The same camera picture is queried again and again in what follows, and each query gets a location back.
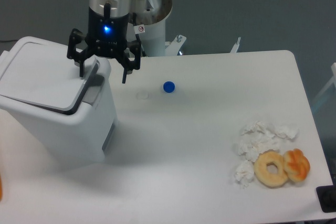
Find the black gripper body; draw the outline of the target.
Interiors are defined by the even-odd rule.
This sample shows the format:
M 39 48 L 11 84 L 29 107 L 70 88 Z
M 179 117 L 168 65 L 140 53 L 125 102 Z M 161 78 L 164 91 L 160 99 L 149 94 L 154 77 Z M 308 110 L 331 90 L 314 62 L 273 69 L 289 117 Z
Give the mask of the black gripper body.
M 88 33 L 85 38 L 85 57 L 127 59 L 127 26 L 129 15 L 105 18 L 89 9 Z

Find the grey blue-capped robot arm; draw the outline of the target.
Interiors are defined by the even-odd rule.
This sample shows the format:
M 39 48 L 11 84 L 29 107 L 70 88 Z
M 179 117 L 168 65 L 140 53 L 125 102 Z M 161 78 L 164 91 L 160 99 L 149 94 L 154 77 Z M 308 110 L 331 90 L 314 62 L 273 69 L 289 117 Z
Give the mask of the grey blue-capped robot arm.
M 85 61 L 91 56 L 116 59 L 126 77 L 140 69 L 141 40 L 127 41 L 129 23 L 136 23 L 137 14 L 132 0 L 89 0 L 88 32 L 73 29 L 69 36 L 67 58 L 85 73 Z

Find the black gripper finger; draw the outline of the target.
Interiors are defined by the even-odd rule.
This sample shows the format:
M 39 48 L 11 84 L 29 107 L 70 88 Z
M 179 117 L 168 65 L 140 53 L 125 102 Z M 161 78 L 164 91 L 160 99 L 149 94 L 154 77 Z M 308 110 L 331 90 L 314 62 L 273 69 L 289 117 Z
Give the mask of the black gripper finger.
M 125 50 L 129 48 L 131 53 L 134 54 L 134 59 L 130 60 Z M 141 64 L 141 42 L 139 40 L 134 40 L 127 42 L 126 47 L 117 48 L 116 60 L 124 68 L 122 83 L 126 83 L 126 78 L 129 72 L 133 70 L 139 70 Z
M 85 41 L 87 47 L 78 52 L 76 46 L 82 41 Z M 74 60 L 79 66 L 79 76 L 82 78 L 85 73 L 85 61 L 92 57 L 97 48 L 97 40 L 91 37 L 89 34 L 84 34 L 80 30 L 73 28 L 68 41 L 67 58 Z

